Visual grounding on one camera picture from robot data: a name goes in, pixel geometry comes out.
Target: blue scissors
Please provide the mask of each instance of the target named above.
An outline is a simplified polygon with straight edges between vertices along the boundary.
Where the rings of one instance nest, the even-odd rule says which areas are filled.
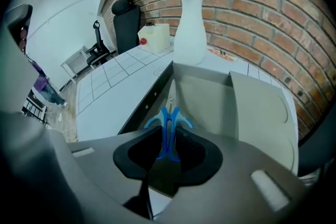
[[[175,142],[175,129],[178,122],[185,122],[189,128],[194,128],[193,123],[183,116],[180,112],[180,108],[176,106],[176,84],[175,80],[172,80],[170,85],[168,100],[166,106],[164,106],[159,113],[150,118],[145,125],[148,128],[153,122],[160,121],[162,126],[162,151],[156,159],[162,159],[168,156],[172,161],[179,162],[180,158],[173,155],[173,146]],[[171,132],[168,141],[168,121],[171,121]]]

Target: person's leg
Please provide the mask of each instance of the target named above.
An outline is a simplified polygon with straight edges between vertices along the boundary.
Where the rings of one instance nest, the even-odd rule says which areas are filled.
[[[47,83],[45,87],[43,88],[42,93],[45,93],[47,97],[50,98],[48,100],[49,102],[56,103],[56,104],[64,104],[65,100],[58,94],[58,92],[50,85],[50,83]]]

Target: scissors handle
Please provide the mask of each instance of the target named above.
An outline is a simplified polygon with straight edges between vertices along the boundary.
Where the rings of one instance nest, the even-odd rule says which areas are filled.
[[[167,111],[167,108],[164,106],[156,116],[150,118],[145,124],[145,128],[148,128],[155,121],[160,121],[161,122],[161,126],[162,126],[162,152],[156,159],[162,159],[166,155],[166,153],[168,152],[168,148],[167,148],[167,123],[168,123],[169,118],[170,118],[170,115]]]
[[[173,156],[173,146],[175,142],[175,129],[178,122],[185,122],[189,128],[194,128],[193,123],[187,119],[185,116],[181,114],[181,111],[178,107],[174,108],[173,113],[171,114],[171,132],[170,132],[170,139],[169,139],[169,147],[168,147],[168,155],[171,160],[179,162],[180,158]]]

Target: white vase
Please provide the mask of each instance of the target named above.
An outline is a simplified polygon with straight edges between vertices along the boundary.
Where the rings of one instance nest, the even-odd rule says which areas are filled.
[[[174,41],[174,62],[200,63],[206,51],[206,34],[202,19],[203,0],[182,0],[182,17]]]

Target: open box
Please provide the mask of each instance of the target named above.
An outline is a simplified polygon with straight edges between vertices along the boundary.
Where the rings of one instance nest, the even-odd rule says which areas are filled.
[[[158,114],[166,105],[172,79],[176,82],[176,104],[192,121],[195,132],[205,131],[246,142],[297,173],[296,126],[283,92],[236,72],[224,74],[171,62],[119,134],[144,128],[145,123]],[[153,165],[150,186],[172,196],[173,190],[162,186],[168,186],[167,181],[180,168],[177,163],[166,169],[161,176],[165,182],[151,181],[160,177],[162,165],[167,163],[156,161]]]

